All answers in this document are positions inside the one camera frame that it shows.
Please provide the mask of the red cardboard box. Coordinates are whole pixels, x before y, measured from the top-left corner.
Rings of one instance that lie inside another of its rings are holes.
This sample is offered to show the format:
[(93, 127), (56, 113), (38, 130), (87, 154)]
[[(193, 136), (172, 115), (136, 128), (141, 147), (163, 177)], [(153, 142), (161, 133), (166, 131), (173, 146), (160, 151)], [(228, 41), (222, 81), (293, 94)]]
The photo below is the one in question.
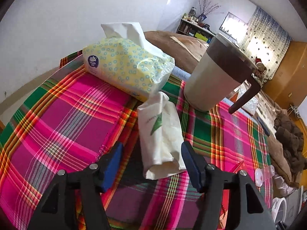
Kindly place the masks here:
[[(234, 165), (234, 167), (229, 172), (238, 173), (239, 170), (247, 170), (244, 160)], [(228, 207), (229, 207), (229, 190), (224, 189), (220, 213), (224, 213), (224, 214), (227, 213)]]

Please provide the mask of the clear plastic cup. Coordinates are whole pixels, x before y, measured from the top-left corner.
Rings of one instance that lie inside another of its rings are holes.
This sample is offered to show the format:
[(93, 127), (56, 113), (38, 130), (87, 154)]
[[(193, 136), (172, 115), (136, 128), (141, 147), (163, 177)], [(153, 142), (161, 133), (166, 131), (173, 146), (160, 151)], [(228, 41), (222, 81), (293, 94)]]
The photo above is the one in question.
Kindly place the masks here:
[(254, 172), (254, 182), (257, 187), (261, 187), (265, 181), (272, 178), (275, 174), (275, 168), (273, 165), (269, 165), (264, 168), (257, 168)]

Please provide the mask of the white paper bag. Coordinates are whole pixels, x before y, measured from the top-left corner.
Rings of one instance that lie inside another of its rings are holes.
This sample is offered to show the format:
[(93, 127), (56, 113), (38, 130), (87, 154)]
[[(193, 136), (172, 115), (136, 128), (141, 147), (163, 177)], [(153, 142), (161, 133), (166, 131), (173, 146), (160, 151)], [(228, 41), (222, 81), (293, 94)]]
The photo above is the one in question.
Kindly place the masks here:
[(137, 113), (144, 178), (158, 180), (186, 171), (181, 123), (169, 97), (160, 91), (140, 105)]

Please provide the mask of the white trash bin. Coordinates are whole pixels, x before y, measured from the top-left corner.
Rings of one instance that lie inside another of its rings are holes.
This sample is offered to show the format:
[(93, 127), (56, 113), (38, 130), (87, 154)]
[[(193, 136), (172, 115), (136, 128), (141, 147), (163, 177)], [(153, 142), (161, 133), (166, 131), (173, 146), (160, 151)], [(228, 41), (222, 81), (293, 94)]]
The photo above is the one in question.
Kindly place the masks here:
[(283, 198), (275, 197), (273, 199), (272, 210), (271, 210), (271, 215), (275, 224), (277, 224), (280, 221), (285, 222), (286, 213), (287, 213), (286, 199), (284, 197)]

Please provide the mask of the brown bear blanket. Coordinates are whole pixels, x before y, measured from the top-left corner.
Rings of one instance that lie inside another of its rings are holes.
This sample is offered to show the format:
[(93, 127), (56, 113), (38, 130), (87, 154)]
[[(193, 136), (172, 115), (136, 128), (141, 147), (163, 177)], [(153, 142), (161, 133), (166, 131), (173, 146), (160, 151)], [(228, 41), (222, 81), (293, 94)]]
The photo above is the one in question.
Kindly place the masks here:
[[(208, 44), (203, 40), (168, 31), (147, 31), (144, 35), (147, 41), (172, 56), (178, 68), (189, 74), (194, 71), (208, 47)], [(293, 122), (286, 115), (286, 112), (264, 92), (260, 92), (258, 97), (259, 105), (256, 112), (259, 117), (258, 121), (267, 119), (271, 127), (273, 126), (274, 117), (281, 117), (286, 120), (286, 123)], [(276, 140), (272, 129), (270, 129), (270, 135), (268, 136), (268, 151), (272, 165), (275, 168), (274, 179), (278, 189), (294, 190), (298, 188), (302, 172), (291, 173), (288, 161), (284, 157), (281, 143)]]

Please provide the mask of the dark brown jacket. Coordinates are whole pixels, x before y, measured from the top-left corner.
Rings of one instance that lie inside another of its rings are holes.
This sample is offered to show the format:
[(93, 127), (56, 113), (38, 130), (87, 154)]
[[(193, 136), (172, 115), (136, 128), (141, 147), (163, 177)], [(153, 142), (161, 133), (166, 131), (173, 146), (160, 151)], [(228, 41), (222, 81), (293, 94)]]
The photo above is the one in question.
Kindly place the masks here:
[(287, 114), (280, 111), (274, 120), (274, 129), (275, 137), (283, 146), (284, 157), (292, 174), (306, 170), (306, 158), (302, 154), (304, 136), (300, 128)]

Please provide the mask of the plaid tablecloth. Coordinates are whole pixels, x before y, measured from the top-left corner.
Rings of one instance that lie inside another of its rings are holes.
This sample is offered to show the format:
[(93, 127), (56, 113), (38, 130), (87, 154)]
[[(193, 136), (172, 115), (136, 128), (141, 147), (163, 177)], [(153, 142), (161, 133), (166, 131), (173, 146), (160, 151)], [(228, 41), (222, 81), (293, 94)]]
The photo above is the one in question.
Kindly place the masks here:
[[(163, 87), (178, 111), (183, 138), (207, 162), (231, 171), (243, 163), (249, 175), (271, 164), (262, 127), (243, 112), (229, 114), (224, 100), (207, 113), (183, 95), (171, 76)], [(48, 184), (63, 169), (80, 171), (124, 144), (116, 180), (102, 194), (114, 229), (191, 229), (199, 193), (182, 172), (157, 181), (143, 177), (137, 107), (140, 101), (85, 71), (80, 53), (17, 109), (1, 134), (1, 223), (26, 229)]]

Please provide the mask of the wooden wardrobe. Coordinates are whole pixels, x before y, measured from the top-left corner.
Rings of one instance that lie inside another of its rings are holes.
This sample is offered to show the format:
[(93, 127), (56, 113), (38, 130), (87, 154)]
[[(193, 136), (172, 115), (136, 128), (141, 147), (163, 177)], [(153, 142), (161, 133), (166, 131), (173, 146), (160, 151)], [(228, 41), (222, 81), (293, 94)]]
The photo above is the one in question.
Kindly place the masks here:
[(273, 79), (262, 90), (281, 108), (299, 106), (306, 97), (306, 43), (291, 42)]

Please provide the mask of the teddy bear with hat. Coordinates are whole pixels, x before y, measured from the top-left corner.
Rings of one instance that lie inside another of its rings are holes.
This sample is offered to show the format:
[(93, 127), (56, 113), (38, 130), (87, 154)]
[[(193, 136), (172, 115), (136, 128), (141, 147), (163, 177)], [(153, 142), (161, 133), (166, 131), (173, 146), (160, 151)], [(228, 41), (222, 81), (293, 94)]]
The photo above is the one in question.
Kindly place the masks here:
[(258, 58), (258, 57), (255, 58), (255, 65), (256, 65), (257, 69), (254, 71), (254, 75), (260, 81), (263, 81), (267, 68), (262, 63), (262, 60), (260, 58)]

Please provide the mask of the brown beige lidded mug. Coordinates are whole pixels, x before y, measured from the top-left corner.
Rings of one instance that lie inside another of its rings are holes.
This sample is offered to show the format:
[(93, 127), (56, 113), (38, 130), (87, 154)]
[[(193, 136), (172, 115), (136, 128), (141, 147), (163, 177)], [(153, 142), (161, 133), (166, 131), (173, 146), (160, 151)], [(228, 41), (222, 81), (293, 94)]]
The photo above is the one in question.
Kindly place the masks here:
[(256, 69), (235, 44), (217, 34), (185, 83), (185, 99), (195, 109), (206, 112), (247, 81), (249, 89), (229, 108), (233, 114), (261, 90), (252, 76)]

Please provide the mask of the soft tissue pack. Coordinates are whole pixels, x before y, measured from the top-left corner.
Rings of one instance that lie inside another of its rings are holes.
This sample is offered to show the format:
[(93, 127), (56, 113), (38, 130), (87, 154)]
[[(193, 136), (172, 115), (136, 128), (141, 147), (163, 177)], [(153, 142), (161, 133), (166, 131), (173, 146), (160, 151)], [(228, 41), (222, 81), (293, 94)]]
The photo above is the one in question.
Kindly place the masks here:
[(140, 23), (103, 23), (106, 35), (83, 48), (86, 71), (145, 102), (159, 92), (175, 67), (172, 56), (147, 41)]

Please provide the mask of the floral curtain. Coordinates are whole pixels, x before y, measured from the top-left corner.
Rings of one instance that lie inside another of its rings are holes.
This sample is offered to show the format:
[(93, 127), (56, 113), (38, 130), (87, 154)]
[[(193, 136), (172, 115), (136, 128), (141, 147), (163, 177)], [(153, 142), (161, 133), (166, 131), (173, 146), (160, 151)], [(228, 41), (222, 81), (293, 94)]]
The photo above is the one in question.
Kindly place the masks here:
[(246, 35), (239, 44), (251, 61), (262, 60), (266, 71), (263, 82), (273, 79), (292, 38), (289, 33), (265, 10), (257, 7), (248, 22)]

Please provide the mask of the cluttered shelf desk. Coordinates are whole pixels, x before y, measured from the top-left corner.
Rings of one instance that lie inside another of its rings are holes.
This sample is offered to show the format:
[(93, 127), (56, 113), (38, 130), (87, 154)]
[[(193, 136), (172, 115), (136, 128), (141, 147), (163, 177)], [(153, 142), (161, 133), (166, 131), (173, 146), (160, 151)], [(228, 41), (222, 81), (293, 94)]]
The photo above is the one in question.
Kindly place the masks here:
[(196, 17), (196, 8), (192, 7), (188, 14), (182, 16), (176, 33), (201, 39), (209, 44), (215, 34), (210, 31), (208, 24), (203, 23), (205, 18), (204, 15)]

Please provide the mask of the dried branches vase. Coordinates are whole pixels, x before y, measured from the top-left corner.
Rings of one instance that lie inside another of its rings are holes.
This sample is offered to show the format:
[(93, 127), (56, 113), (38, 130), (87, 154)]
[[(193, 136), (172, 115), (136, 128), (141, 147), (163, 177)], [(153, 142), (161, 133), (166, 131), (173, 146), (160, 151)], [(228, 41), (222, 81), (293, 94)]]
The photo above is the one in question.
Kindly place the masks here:
[(198, 21), (203, 22), (208, 15), (216, 13), (216, 10), (221, 6), (218, 3), (212, 4), (211, 1), (208, 0), (198, 0), (200, 15), (198, 16)]

